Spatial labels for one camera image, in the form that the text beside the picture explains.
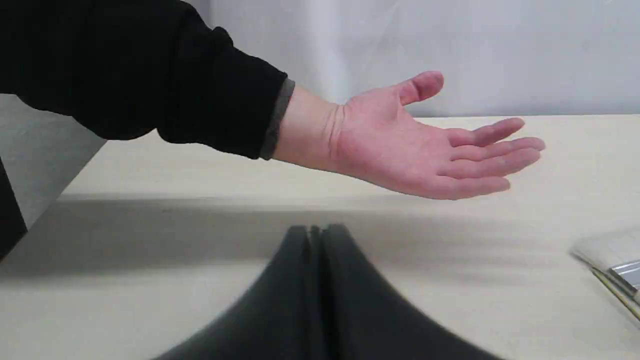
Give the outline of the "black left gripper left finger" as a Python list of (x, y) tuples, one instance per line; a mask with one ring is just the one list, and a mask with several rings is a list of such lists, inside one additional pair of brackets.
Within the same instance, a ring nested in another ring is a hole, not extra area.
[(306, 360), (309, 306), (305, 271), (310, 241), (288, 229), (251, 287), (221, 316), (160, 360)]

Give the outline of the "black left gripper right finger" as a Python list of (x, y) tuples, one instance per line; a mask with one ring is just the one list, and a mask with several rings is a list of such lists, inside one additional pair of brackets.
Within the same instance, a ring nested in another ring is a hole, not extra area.
[(314, 227), (314, 355), (323, 360), (494, 360), (439, 325), (377, 271), (343, 225)]

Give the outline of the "forearm in black sleeve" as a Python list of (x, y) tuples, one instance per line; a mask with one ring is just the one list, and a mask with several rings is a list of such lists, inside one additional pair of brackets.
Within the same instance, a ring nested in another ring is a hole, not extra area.
[(3, 0), (1, 93), (109, 141), (156, 131), (174, 144), (336, 170), (338, 107), (181, 0)]

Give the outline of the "person's bare hand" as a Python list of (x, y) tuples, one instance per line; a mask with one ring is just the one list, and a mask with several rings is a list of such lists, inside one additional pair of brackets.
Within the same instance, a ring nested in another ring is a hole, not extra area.
[(426, 125), (407, 105), (444, 87), (439, 71), (370, 89), (339, 105), (328, 136), (327, 171), (426, 199), (458, 200), (507, 191), (507, 176), (541, 158), (539, 137), (510, 136), (525, 123), (512, 117), (468, 130)]

